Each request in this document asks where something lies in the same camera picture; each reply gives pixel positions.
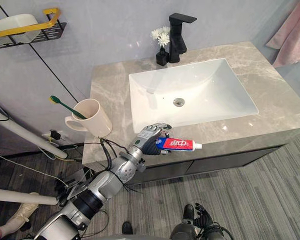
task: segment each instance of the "sink drain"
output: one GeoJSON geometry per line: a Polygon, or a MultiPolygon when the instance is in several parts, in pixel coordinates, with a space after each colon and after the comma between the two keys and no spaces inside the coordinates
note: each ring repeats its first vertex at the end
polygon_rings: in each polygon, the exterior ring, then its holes
{"type": "Polygon", "coordinates": [[[185,105],[185,100],[183,98],[176,98],[173,100],[173,104],[176,106],[176,107],[182,107],[183,105],[185,105]]]}

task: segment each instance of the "black wire rack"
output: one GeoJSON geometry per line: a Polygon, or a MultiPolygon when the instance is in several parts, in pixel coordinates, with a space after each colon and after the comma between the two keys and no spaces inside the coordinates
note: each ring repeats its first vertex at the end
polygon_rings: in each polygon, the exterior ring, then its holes
{"type": "MultiPolygon", "coordinates": [[[[66,27],[66,22],[57,22],[54,26],[46,29],[41,29],[38,36],[35,37],[34,40],[32,40],[32,43],[38,43],[38,42],[44,42],[44,41],[50,41],[61,38],[64,29],[66,27]]],[[[13,35],[9,35],[8,37],[11,40],[11,43],[0,45],[0,49],[19,46],[27,43],[21,43],[21,42],[15,42],[14,39],[11,37],[13,35]]]]}

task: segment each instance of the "vanity cabinet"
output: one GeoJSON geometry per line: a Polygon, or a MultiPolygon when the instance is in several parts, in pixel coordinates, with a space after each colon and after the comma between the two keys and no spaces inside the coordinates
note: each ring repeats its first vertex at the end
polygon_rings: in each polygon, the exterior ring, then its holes
{"type": "Polygon", "coordinates": [[[243,167],[277,150],[280,147],[281,146],[267,147],[258,150],[197,159],[193,161],[192,165],[189,167],[185,174],[197,174],[221,169],[243,167]]]}
{"type": "Polygon", "coordinates": [[[191,174],[243,167],[277,150],[281,146],[282,145],[184,162],[151,166],[144,172],[137,172],[128,184],[138,184],[155,180],[177,178],[191,174]]]}
{"type": "Polygon", "coordinates": [[[144,170],[144,172],[136,172],[128,184],[137,184],[184,176],[192,163],[193,161],[191,160],[167,165],[151,166],[144,170]]]}

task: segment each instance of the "mug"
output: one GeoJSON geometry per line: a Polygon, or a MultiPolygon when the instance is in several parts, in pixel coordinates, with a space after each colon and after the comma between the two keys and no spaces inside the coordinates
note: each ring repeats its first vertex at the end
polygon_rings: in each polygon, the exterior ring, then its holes
{"type": "Polygon", "coordinates": [[[85,116],[86,119],[81,119],[72,113],[72,116],[64,119],[69,128],[80,132],[90,132],[101,138],[111,132],[113,125],[97,100],[92,98],[82,100],[73,109],[85,116]]]}

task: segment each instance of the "white sink basin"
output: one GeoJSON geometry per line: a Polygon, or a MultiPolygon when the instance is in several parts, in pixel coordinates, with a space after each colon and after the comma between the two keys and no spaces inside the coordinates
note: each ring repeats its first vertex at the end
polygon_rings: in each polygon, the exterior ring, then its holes
{"type": "Polygon", "coordinates": [[[129,75],[133,131],[258,114],[225,58],[129,75]]]}

